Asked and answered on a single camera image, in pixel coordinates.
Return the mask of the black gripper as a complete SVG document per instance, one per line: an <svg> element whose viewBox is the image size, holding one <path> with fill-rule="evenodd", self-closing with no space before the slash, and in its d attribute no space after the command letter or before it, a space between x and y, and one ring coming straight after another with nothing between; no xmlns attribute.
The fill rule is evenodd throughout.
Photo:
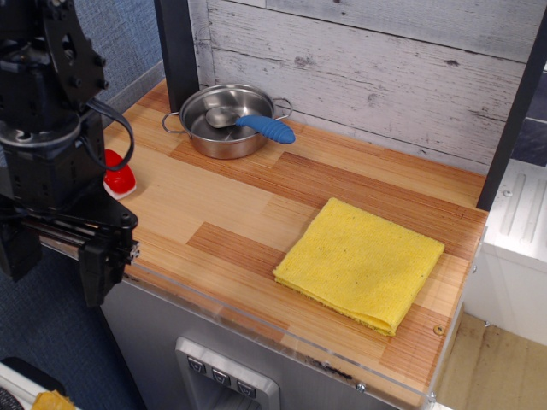
<svg viewBox="0 0 547 410"><path fill-rule="evenodd" d="M1 125L1 271L18 280L42 257L42 236L77 249L86 305L97 308L137 254L137 216L104 188L103 127L97 114L52 133Z"/></svg>

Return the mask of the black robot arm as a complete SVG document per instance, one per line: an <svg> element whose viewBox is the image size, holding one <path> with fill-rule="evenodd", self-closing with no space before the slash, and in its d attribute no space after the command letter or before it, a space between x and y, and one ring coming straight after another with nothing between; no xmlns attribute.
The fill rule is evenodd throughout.
<svg viewBox="0 0 547 410"><path fill-rule="evenodd" d="M86 303L97 307L138 256L138 219L104 186L100 102L105 60L71 1L1 4L1 271L13 280L40 261L44 239L75 248Z"/></svg>

